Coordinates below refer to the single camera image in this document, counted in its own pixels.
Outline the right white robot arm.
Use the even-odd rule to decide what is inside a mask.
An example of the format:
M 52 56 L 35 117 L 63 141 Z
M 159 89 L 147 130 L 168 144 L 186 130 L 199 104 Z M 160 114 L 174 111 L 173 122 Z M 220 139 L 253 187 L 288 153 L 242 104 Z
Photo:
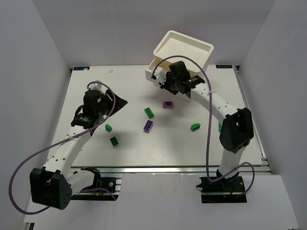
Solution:
M 191 76 L 183 61 L 169 65 L 169 71 L 156 66 L 152 73 L 161 89 L 176 95 L 181 93 L 199 103 L 209 112 L 206 151 L 209 151 L 211 140 L 212 118 L 222 125 L 219 140 L 223 146 L 223 155 L 216 173 L 216 181 L 229 179 L 237 175 L 241 167 L 241 157 L 246 146 L 254 137 L 252 114 L 248 108 L 237 108 L 211 88 L 207 76 Z

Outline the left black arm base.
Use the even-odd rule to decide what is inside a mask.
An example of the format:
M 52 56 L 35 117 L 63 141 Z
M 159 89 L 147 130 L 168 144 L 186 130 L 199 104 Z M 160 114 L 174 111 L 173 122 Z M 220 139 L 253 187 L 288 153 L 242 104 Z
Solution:
M 83 167 L 69 173 L 69 184 L 73 186 L 72 200 L 116 201 L 121 177 L 101 173 L 97 168 Z

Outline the green 2x3 lego brick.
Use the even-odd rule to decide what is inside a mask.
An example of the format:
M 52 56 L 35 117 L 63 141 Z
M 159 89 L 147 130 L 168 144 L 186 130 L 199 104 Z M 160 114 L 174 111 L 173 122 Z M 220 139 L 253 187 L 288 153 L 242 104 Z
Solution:
M 222 130 L 222 124 L 220 122 L 218 122 L 218 132 L 220 133 Z

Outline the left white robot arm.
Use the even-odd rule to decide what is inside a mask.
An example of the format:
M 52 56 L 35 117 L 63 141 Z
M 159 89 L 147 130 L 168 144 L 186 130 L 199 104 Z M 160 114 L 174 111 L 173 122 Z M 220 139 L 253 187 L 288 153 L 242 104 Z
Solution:
M 52 157 L 39 169 L 32 169 L 29 179 L 34 203 L 63 210 L 72 196 L 83 189 L 101 186 L 100 171 L 83 167 L 73 174 L 69 170 L 86 142 L 94 134 L 103 116 L 112 116 L 128 102 L 111 90 L 88 90 L 74 115 L 67 134 L 68 141 L 60 144 Z

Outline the green sloped lego brick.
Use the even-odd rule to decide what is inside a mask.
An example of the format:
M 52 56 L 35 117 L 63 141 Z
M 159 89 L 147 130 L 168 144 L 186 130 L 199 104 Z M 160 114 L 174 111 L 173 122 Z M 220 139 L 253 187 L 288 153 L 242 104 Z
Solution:
M 191 125 L 190 129 L 191 129 L 192 132 L 194 132 L 194 131 L 200 129 L 200 127 L 201 127 L 201 124 L 195 123 L 195 124 Z

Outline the white three-drawer storage box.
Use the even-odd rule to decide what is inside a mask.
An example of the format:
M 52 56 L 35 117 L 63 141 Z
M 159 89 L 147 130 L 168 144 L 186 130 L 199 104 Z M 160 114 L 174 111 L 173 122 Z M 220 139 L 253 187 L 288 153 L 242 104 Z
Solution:
M 152 79 L 155 76 L 169 71 L 169 65 L 177 61 L 183 61 L 191 76 L 200 75 L 201 69 L 206 71 L 209 65 L 214 46 L 191 36 L 170 30 L 153 51 L 154 60 L 145 68 L 145 78 L 158 86 L 158 81 Z

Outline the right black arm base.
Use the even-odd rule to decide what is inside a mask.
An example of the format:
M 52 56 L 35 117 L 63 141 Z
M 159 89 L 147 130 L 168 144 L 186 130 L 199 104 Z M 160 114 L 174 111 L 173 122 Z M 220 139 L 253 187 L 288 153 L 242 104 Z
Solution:
M 210 182 L 207 177 L 200 177 L 200 184 L 196 188 L 201 192 L 203 204 L 235 204 L 247 203 L 245 185 L 241 176 L 230 182 L 224 179 Z

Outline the small green lego brick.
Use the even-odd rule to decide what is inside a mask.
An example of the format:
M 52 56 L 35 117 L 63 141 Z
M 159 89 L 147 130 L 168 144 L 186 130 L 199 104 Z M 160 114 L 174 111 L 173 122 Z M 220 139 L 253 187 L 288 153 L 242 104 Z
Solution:
M 108 131 L 108 132 L 111 132 L 111 131 L 112 131 L 112 127 L 111 127 L 109 124 L 106 124 L 106 125 L 105 125 L 105 129 L 106 129 L 106 131 Z

